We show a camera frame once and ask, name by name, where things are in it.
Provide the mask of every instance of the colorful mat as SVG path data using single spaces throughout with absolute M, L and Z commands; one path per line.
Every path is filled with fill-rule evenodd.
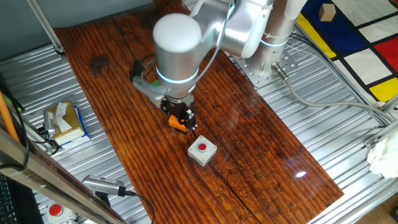
M 398 94 L 398 9 L 395 0 L 309 0 L 298 24 L 369 101 Z M 334 4 L 331 22 L 321 22 L 322 4 Z

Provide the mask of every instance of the wooden board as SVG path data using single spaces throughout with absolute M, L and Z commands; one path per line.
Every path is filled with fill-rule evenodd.
M 195 132 L 170 129 L 127 79 L 133 61 L 154 53 L 156 21 L 172 12 L 189 13 L 172 1 L 56 30 L 137 193 L 157 223 L 309 222 L 342 191 L 224 53 L 193 92 Z M 218 146 L 205 169 L 187 156 L 199 135 Z

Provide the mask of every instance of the red emergency button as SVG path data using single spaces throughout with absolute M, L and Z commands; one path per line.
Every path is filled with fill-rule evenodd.
M 59 216 L 62 213 L 62 207 L 59 204 L 51 205 L 49 209 L 49 213 L 51 216 Z
M 205 144 L 200 144 L 199 145 L 199 151 L 201 151 L 201 152 L 206 151 L 206 145 Z

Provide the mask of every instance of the white button box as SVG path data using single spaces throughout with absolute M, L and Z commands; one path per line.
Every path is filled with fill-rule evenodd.
M 199 165 L 205 167 L 211 161 L 217 151 L 217 146 L 207 138 L 199 136 L 188 148 L 188 156 L 197 161 Z

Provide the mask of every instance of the gray cable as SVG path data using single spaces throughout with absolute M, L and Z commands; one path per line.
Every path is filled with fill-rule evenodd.
M 287 85 L 287 87 L 290 89 L 290 91 L 292 92 L 292 94 L 296 97 L 296 99 L 299 100 L 299 102 L 301 102 L 302 104 L 305 104 L 307 106 L 312 106 L 312 107 L 329 107 L 329 106 L 358 106 L 360 108 L 364 108 L 367 110 L 371 110 L 375 113 L 377 113 L 380 116 L 385 117 L 387 120 L 389 120 L 391 123 L 393 123 L 395 120 L 392 119 L 387 113 L 376 109 L 372 106 L 369 105 L 365 105 L 363 103 L 356 103 L 356 102 L 336 102 L 336 103 L 311 103 L 308 101 L 305 101 L 303 98 L 301 98 L 300 96 L 298 96 L 298 94 L 294 91 L 292 84 L 290 84 L 289 79 L 285 80 L 285 83 Z

